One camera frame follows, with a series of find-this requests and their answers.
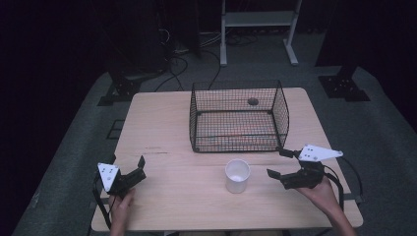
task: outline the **dark background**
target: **dark background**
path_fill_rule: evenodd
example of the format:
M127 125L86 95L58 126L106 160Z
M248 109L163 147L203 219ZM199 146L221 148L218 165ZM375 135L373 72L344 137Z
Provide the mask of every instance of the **dark background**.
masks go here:
M219 29L219 0L156 2L156 11L163 19L157 23L175 31L178 39L190 40L190 47L197 43L192 39L195 34L181 30ZM228 7L238 10L239 2L230 0ZM249 4L248 10L279 10L293 4L289 0L280 4L256 2L260 3ZM387 96L416 129L416 10L411 0L305 0L297 30L312 33L328 29L317 65L337 66L353 58L377 77ZM1 230L2 235L8 235L28 206L90 87L107 71L109 52L117 54L115 45L127 51L132 45L122 36L125 31L117 32L120 16L114 1L6 0L0 11ZM198 15L184 19L184 15L175 15L178 11ZM133 64L150 71L160 69Z

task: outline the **human arm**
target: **human arm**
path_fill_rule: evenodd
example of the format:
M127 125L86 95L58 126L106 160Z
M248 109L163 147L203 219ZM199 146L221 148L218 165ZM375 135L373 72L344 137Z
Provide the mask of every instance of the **human arm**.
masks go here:
M130 205L134 196L135 189L131 189L123 200L118 196L109 197L109 202L112 204L110 236L123 236L125 234Z
M330 221L337 235L340 236L354 236L355 230L340 208L337 199L334 195L328 177L324 177L322 183L315 188L299 188L297 189L302 195L307 197L318 209L320 209Z

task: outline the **wooden table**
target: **wooden table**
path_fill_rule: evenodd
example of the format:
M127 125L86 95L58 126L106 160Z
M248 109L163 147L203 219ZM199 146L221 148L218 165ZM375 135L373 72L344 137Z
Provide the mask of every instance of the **wooden table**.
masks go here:
M287 149L304 144L330 148L316 112L302 88L285 88L290 128ZM189 137L189 91L138 93L132 100L115 150L122 174L137 168L141 155L148 178L136 186L129 230L232 230L331 227L326 216L295 190L285 190L267 175L267 168L288 174L300 169L295 158L278 152L195 153ZM225 188L224 167L233 158L251 165L242 194ZM350 190L335 159L323 161ZM345 202L354 227L362 215L354 201ZM108 231L99 209L92 219L95 231Z

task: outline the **white shelf frame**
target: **white shelf frame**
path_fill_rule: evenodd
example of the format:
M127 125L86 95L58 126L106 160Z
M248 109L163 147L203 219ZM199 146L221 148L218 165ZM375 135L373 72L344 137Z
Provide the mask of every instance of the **white shelf frame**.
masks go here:
M303 0L297 0L294 11L227 13L226 0L223 0L221 7L220 66L227 66L226 28L275 26L290 26L288 36L283 39L283 43L291 65L297 66L298 60L292 49L292 39L297 26L302 1Z

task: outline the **black wire basket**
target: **black wire basket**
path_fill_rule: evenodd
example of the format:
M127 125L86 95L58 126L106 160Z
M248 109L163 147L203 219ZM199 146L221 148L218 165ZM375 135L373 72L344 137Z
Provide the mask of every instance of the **black wire basket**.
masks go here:
M190 141L195 152L280 150L288 128L280 81L193 84Z

